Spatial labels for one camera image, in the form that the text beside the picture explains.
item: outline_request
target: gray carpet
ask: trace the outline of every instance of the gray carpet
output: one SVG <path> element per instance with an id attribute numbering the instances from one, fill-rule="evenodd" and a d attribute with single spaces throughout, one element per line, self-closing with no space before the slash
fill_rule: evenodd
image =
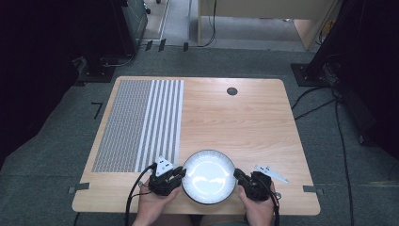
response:
<path id="1" fill-rule="evenodd" d="M 307 63 L 314 53 L 155 47 L 127 66 L 121 75 L 210 76 L 279 78 L 290 103 L 307 88 L 299 88 L 290 63 Z M 111 84 L 72 87 L 54 110 L 40 133 L 10 155 L 0 174 L 0 225 L 72 226 L 76 213 L 68 187 L 79 183 L 92 142 L 96 136 Z M 300 115 L 332 99 L 329 89 L 319 89 L 301 100 L 294 111 Z M 397 161 L 378 147 L 359 145 L 358 133 L 344 105 L 338 106 L 347 151 L 353 191 L 355 225 L 398 225 L 399 189 L 387 183 L 397 181 Z M 350 225 L 343 148 L 335 118 L 335 105 L 327 105 L 298 121 L 296 125 L 311 177 L 325 195 L 319 196 L 321 213 L 315 217 L 281 216 L 281 225 Z M 82 213 L 77 225 L 123 225 L 123 214 Z"/>

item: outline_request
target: black cable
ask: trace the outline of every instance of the black cable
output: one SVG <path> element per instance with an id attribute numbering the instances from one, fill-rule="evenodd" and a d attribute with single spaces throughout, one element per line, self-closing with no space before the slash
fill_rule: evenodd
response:
<path id="1" fill-rule="evenodd" d="M 328 102 L 326 102 L 326 103 L 324 103 L 324 104 L 322 104 L 322 105 L 319 105 L 319 106 L 317 106 L 316 108 L 314 108 L 314 109 L 312 109 L 312 110 L 310 110 L 310 111 L 308 111 L 308 112 L 306 112 L 306 113 L 303 113 L 303 114 L 300 115 L 300 116 L 295 117 L 295 120 L 299 120 L 300 118 L 303 118 L 303 117 L 309 115 L 309 114 L 312 113 L 313 111 L 318 110 L 318 109 L 322 108 L 322 107 L 325 106 L 325 105 L 329 105 L 329 104 L 333 103 L 335 100 L 336 100 L 336 99 L 332 99 L 332 100 L 330 100 L 330 101 L 328 101 Z"/>
<path id="2" fill-rule="evenodd" d="M 75 221 L 73 222 L 73 226 L 76 226 L 77 220 L 79 219 L 80 213 L 76 214 Z"/>
<path id="3" fill-rule="evenodd" d="M 340 80 L 338 79 L 337 81 L 335 81 L 332 85 L 332 89 L 331 89 L 331 94 L 335 97 L 336 100 L 341 101 L 342 96 L 339 93 L 336 93 L 336 87 L 337 85 L 340 83 Z"/>
<path id="4" fill-rule="evenodd" d="M 310 93 L 310 92 L 316 91 L 316 90 L 318 90 L 318 89 L 323 89 L 323 88 L 327 88 L 327 87 L 317 87 L 317 88 L 312 88 L 312 89 L 308 89 L 308 90 L 304 91 L 304 92 L 296 99 L 296 102 L 295 102 L 295 104 L 293 104 L 293 106 L 291 107 L 291 110 L 293 110 L 293 109 L 296 107 L 296 105 L 299 103 L 299 101 L 300 101 L 300 99 L 301 99 L 302 97 L 304 97 L 305 95 L 307 95 L 307 94 Z"/>
<path id="5" fill-rule="evenodd" d="M 132 61 L 132 59 L 133 59 L 133 55 L 127 55 L 128 57 L 130 57 L 126 62 L 124 62 L 124 63 L 121 63 L 121 64 L 108 64 L 108 62 L 105 62 L 105 64 L 102 64 L 103 65 L 103 67 L 106 67 L 106 68 L 108 68 L 108 67 L 121 67 L 121 66 L 125 66 L 126 64 L 128 64 L 130 61 Z"/>
<path id="6" fill-rule="evenodd" d="M 261 182 L 261 184 L 264 186 L 264 188 L 266 188 L 267 193 L 270 196 L 270 199 L 272 199 L 273 202 L 273 210 L 275 212 L 275 226 L 279 226 L 279 199 L 277 198 L 276 194 L 274 192 L 271 191 L 270 187 L 268 187 L 267 185 L 264 184 L 264 182 L 262 180 L 259 180 L 259 182 Z"/>
<path id="7" fill-rule="evenodd" d="M 129 226 L 129 212 L 130 212 L 130 204 L 132 203 L 132 198 L 134 197 L 134 196 L 132 196 L 132 195 L 133 195 L 133 192 L 135 191 L 136 186 L 137 186 L 138 182 L 140 181 L 141 177 L 143 177 L 144 173 L 146 173 L 146 172 L 147 172 L 148 170 L 150 170 L 150 169 L 154 169 L 155 166 L 156 166 L 156 165 L 155 165 L 155 163 L 154 163 L 154 164 L 152 164 L 152 165 L 146 167 L 146 168 L 141 172 L 141 174 L 137 177 L 137 180 L 135 181 L 135 184 L 133 185 L 132 189 L 130 190 L 130 193 L 129 193 L 129 196 L 128 196 L 127 202 L 126 202 L 125 226 Z"/>
<path id="8" fill-rule="evenodd" d="M 198 47 L 206 47 L 206 46 L 210 45 L 212 42 L 214 42 L 214 40 L 215 40 L 215 36 L 216 36 L 216 29 L 215 29 L 216 3 L 217 3 L 217 0 L 215 0 L 215 4 L 214 4 L 214 23 L 211 24 L 211 22 L 209 22 L 211 24 L 211 27 L 213 30 L 212 37 L 209 39 L 208 43 L 206 43 L 205 45 L 199 45 Z"/>
<path id="9" fill-rule="evenodd" d="M 340 132 L 340 137 L 341 137 L 341 143 L 343 145 L 343 164 L 345 167 L 345 177 L 346 177 L 346 184 L 348 187 L 348 198 L 349 198 L 349 211 L 350 211 L 350 225 L 354 226 L 355 221 L 353 218 L 353 201 L 352 201 L 352 186 L 350 185 L 350 180 L 349 180 L 349 172 L 348 172 L 348 165 L 347 165 L 347 159 L 346 159 L 346 147 L 345 147 L 345 142 L 343 139 L 343 130 L 341 128 L 341 123 L 340 123 L 340 118 L 338 114 L 338 102 L 339 99 L 335 99 L 335 118 L 337 120 L 337 125 L 338 125 L 338 130 Z"/>
<path id="10" fill-rule="evenodd" d="M 325 68 L 327 69 L 328 72 L 328 76 L 334 78 L 334 79 L 338 79 L 337 74 L 338 74 L 338 68 L 339 67 L 339 63 L 331 63 L 331 62 L 326 62 L 325 63 Z"/>
<path id="11" fill-rule="evenodd" d="M 151 194 L 151 193 L 152 193 L 151 191 L 147 192 L 147 193 L 138 193 L 138 194 L 135 194 L 134 196 L 132 196 L 132 198 L 136 197 L 136 196 L 140 196 L 140 195 L 148 195 L 148 194 Z"/>

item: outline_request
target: cable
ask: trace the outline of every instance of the cable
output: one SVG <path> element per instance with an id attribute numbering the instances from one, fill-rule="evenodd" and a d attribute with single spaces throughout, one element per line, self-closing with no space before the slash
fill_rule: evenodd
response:
<path id="1" fill-rule="evenodd" d="M 259 180 L 261 184 L 263 185 L 264 188 L 267 189 L 267 193 L 269 193 L 270 199 L 272 199 L 273 202 L 273 210 L 275 212 L 275 226 L 279 226 L 279 199 L 277 198 L 276 194 L 270 190 L 270 188 L 264 184 L 262 180 Z"/>
<path id="2" fill-rule="evenodd" d="M 117 24 L 117 29 L 118 29 L 118 33 L 119 33 L 119 40 L 120 40 L 120 43 L 123 43 L 123 44 L 124 44 L 122 32 L 120 31 L 120 21 L 118 20 L 117 12 L 115 11 L 114 1 L 110 1 L 110 2 L 111 2 L 111 5 L 112 5 L 112 11 L 114 12 L 114 14 L 113 14 L 113 16 L 114 16 L 114 21 L 115 21 L 115 23 Z"/>
<path id="3" fill-rule="evenodd" d="M 293 106 L 291 107 L 291 109 L 293 110 L 293 109 L 296 107 L 296 105 L 299 103 L 300 99 L 301 99 L 302 97 L 304 97 L 305 95 L 307 95 L 308 93 L 313 92 L 313 91 L 316 91 L 316 90 L 318 90 L 318 89 L 323 89 L 323 88 L 327 88 L 327 87 L 317 87 L 317 88 L 312 88 L 312 89 L 308 89 L 308 90 L 304 91 L 304 92 L 296 99 L 296 101 L 295 101 L 295 103 L 293 104 Z"/>
<path id="4" fill-rule="evenodd" d="M 326 64 L 323 67 L 324 71 L 327 71 L 327 77 L 330 77 L 332 79 L 338 80 L 338 70 L 340 65 L 338 63 L 331 63 L 331 62 L 326 62 Z"/>
<path id="5" fill-rule="evenodd" d="M 317 106 L 316 108 L 314 108 L 314 109 L 312 109 L 312 110 L 310 110 L 310 111 L 308 111 L 308 112 L 306 112 L 306 113 L 303 113 L 302 115 L 299 115 L 299 116 L 295 117 L 295 120 L 299 120 L 300 118 L 303 118 L 303 117 L 309 115 L 309 114 L 312 113 L 313 111 L 318 110 L 318 109 L 322 108 L 323 106 L 326 106 L 326 105 L 329 105 L 329 104 L 333 103 L 335 100 L 336 100 L 336 99 L 332 99 L 332 100 L 330 100 L 330 101 L 328 101 L 328 102 L 326 102 L 326 103 L 324 103 L 324 104 L 322 104 L 322 105 L 319 105 L 319 106 Z"/>
<path id="6" fill-rule="evenodd" d="M 146 167 L 146 168 L 141 172 L 141 174 L 137 177 L 137 180 L 135 181 L 135 184 L 133 185 L 132 189 L 130 190 L 130 193 L 129 193 L 129 196 L 128 196 L 127 202 L 126 202 L 125 226 L 129 226 L 129 212 L 130 212 L 130 204 L 132 203 L 132 198 L 133 198 L 134 196 L 141 195 L 141 194 L 136 194 L 136 195 L 132 196 L 132 194 L 133 194 L 133 192 L 135 191 L 136 186 L 137 186 L 138 182 L 140 181 L 141 177 L 143 177 L 144 173 L 146 173 L 148 170 L 153 170 L 153 169 L 155 168 L 155 166 L 156 166 L 156 165 L 155 165 L 155 163 L 154 163 L 154 164 L 152 164 L 152 165 Z"/>
<path id="7" fill-rule="evenodd" d="M 345 142 L 343 139 L 343 130 L 341 128 L 341 123 L 340 123 L 340 118 L 338 114 L 338 102 L 339 99 L 335 99 L 335 118 L 337 120 L 337 125 L 338 125 L 338 130 L 340 132 L 340 137 L 341 137 L 341 143 L 343 145 L 343 164 L 345 167 L 345 177 L 346 177 L 346 184 L 348 187 L 348 198 L 349 198 L 349 211 L 350 211 L 350 225 L 354 226 L 355 221 L 353 218 L 353 201 L 352 201 L 352 186 L 350 185 L 350 180 L 349 180 L 349 172 L 348 172 L 348 164 L 347 164 L 347 159 L 346 159 L 346 147 L 345 147 Z"/>
<path id="8" fill-rule="evenodd" d="M 211 23 L 211 18 L 208 17 L 209 24 L 211 25 L 212 30 L 213 30 L 212 37 L 209 39 L 208 43 L 206 43 L 205 45 L 198 45 L 198 47 L 209 46 L 212 42 L 214 42 L 214 40 L 216 40 L 216 38 L 215 38 L 215 36 L 216 36 L 216 29 L 215 29 L 216 3 L 217 3 L 217 0 L 215 0 L 215 4 L 214 4 L 214 23 L 213 24 Z"/>
<path id="9" fill-rule="evenodd" d="M 130 61 L 132 61 L 132 59 L 133 59 L 134 56 L 133 56 L 133 55 L 128 55 L 128 57 L 130 57 L 129 60 L 127 60 L 126 62 L 121 63 L 121 64 L 108 64 L 107 62 L 105 62 L 105 64 L 102 64 L 102 65 L 103 65 L 103 67 L 106 67 L 106 68 L 108 68 L 108 67 L 121 67 L 121 66 L 125 66 L 125 65 L 128 64 Z"/>
<path id="10" fill-rule="evenodd" d="M 136 196 L 140 196 L 140 195 L 148 195 L 148 194 L 151 194 L 152 192 L 147 192 L 147 193 L 138 193 L 138 194 L 135 194 L 134 196 L 132 196 L 132 198 L 133 197 L 136 197 Z"/>
<path id="11" fill-rule="evenodd" d="M 75 221 L 73 222 L 73 226 L 76 226 L 77 220 L 79 219 L 80 213 L 76 214 Z"/>

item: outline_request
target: wooden table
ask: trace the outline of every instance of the wooden table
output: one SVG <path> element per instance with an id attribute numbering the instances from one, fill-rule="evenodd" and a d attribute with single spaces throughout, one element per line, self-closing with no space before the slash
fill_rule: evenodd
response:
<path id="1" fill-rule="evenodd" d="M 125 210 L 126 199 L 138 172 L 93 172 L 93 163 L 103 138 L 111 108 L 122 80 L 183 80 L 183 108 L 179 165 L 193 153 L 218 150 L 232 163 L 250 174 L 256 164 L 269 166 L 289 180 L 274 180 L 281 193 L 282 215 L 317 215 L 320 206 L 316 193 L 304 192 L 313 186 L 308 164 L 296 130 L 294 117 L 283 83 L 278 79 L 194 78 L 194 77 L 119 77 L 111 93 L 94 140 L 72 208 L 76 212 L 114 212 Z M 229 95 L 227 88 L 236 88 Z M 147 180 L 149 173 L 143 177 Z M 131 212 L 137 210 L 134 198 Z M 245 212 L 237 194 L 215 205 L 193 202 L 184 192 L 167 206 L 167 214 L 238 215 Z"/>
<path id="2" fill-rule="evenodd" d="M 214 15 L 215 0 L 198 1 L 198 44 L 201 45 L 201 17 Z M 305 49 L 310 50 L 316 37 L 329 19 L 329 16 L 334 9 L 340 5 L 339 3 L 341 3 L 341 1 L 342 0 L 217 0 L 215 16 L 295 19 L 294 24 L 298 35 Z"/>

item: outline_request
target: metal bracket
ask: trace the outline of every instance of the metal bracket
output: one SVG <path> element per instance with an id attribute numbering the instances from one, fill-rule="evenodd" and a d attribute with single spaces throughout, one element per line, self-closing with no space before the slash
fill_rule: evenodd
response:
<path id="1" fill-rule="evenodd" d="M 326 195 L 323 189 L 317 189 L 315 186 L 303 186 L 303 192 L 312 192 L 316 193 L 319 196 Z"/>
<path id="2" fill-rule="evenodd" d="M 320 77 L 312 77 L 306 72 L 309 64 L 291 64 L 297 84 L 300 87 L 331 87 L 331 85 Z"/>
<path id="3" fill-rule="evenodd" d="M 255 165 L 255 169 L 259 170 L 264 175 L 267 175 L 269 177 L 273 177 L 273 178 L 275 178 L 275 179 L 277 179 L 279 181 L 282 181 L 283 183 L 288 184 L 288 180 L 287 179 L 285 179 L 283 176 L 279 175 L 275 171 L 271 170 L 268 166 L 267 167 L 263 167 L 263 166 Z"/>
<path id="4" fill-rule="evenodd" d="M 70 188 L 68 188 L 68 194 L 75 194 L 77 190 L 87 189 L 90 189 L 90 183 L 76 184 L 75 186 L 70 186 Z"/>
<path id="5" fill-rule="evenodd" d="M 170 170 L 173 170 L 173 164 L 171 162 L 167 161 L 163 156 L 159 156 L 158 161 L 157 161 L 155 175 L 157 177 L 160 177 Z"/>

